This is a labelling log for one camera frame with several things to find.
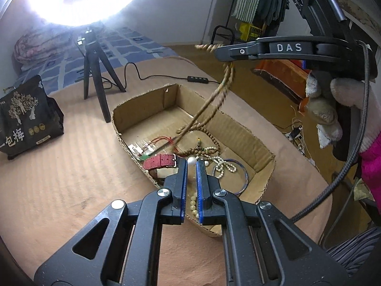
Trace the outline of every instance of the white glove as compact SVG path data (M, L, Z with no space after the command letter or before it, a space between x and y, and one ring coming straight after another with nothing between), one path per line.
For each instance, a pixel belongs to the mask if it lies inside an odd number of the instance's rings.
M318 123L317 132L321 148L342 138L342 128L337 120L335 101L344 106L363 108L364 83L351 78L329 81L329 73L313 71L307 78L306 94L310 98L306 108ZM372 89L369 91L368 118L360 153L366 151L381 132L381 106Z

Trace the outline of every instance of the blue bangle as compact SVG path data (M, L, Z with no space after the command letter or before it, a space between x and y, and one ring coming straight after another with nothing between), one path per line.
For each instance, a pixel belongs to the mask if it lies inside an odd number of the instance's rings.
M234 160L234 159L224 159L224 160L227 161L227 162L232 162L232 163L238 164L244 170L244 172L245 172L245 178L246 178L245 184L243 185L242 189L239 192L234 193L236 196L240 196L241 193L243 193L246 190L247 186L249 185L249 174L247 173L247 171L246 171L245 167L243 166L243 164L240 163L239 161ZM215 173L216 173L216 167L217 166L214 166L214 168L213 168L212 176L214 176Z

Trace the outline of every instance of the cardboard box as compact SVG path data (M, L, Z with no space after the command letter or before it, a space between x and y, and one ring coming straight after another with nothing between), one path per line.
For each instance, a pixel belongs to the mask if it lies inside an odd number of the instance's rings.
M138 161L136 154L129 147L142 147L144 143L149 143L158 136L175 137L177 130L191 121L193 115L202 107L204 102L205 100L196 92L185 86L174 84L165 85L133 97L114 109L112 123L119 142L157 188L161 188L161 186L154 178L154 174L151 173L151 175L142 168L142 161ZM210 106L199 121L203 121L214 108L214 106ZM249 185L241 194L240 199L250 203L258 203L274 171L274 155L258 138L253 136L250 130L221 111L217 111L206 128L220 143L221 157L239 161L248 172ZM203 147L214 146L206 134L193 131L184 136L178 148L182 151L194 148L198 138L201 139ZM211 174L214 165L211 163L207 167L208 174ZM245 183L245 176L239 166L237 169L236 173L224 172L224 176L220 179L222 188L230 192L241 190ZM220 226L201 226L196 217L192 215L188 203L195 191L196 169L190 166L188 167L186 217L209 236L220 236Z

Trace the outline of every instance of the silver screw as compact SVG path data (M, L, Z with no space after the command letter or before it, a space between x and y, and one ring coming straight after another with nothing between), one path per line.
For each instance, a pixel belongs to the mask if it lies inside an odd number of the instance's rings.
M124 201L123 200L115 200L111 203L111 207L114 210L119 210L124 206Z
M271 203L268 202L268 201L262 201L262 202L260 203L260 208L263 209L263 210L265 210L265 211L271 209L271 207L272 207L272 205L271 205Z
M227 195L227 192L225 189L217 189L217 190L215 190L215 195L217 197L224 197Z
M162 188L162 189L159 189L159 190L157 191L157 194L158 194L159 196L161 196L161 197L166 197L166 196L169 195L169 193L170 193L169 189L166 189L166 188Z

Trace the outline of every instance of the pink sleeve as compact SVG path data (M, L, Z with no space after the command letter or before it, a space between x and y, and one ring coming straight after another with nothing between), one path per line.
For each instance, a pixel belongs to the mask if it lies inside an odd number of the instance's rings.
M363 153L362 179L368 185L381 212L381 134L378 135L372 146Z

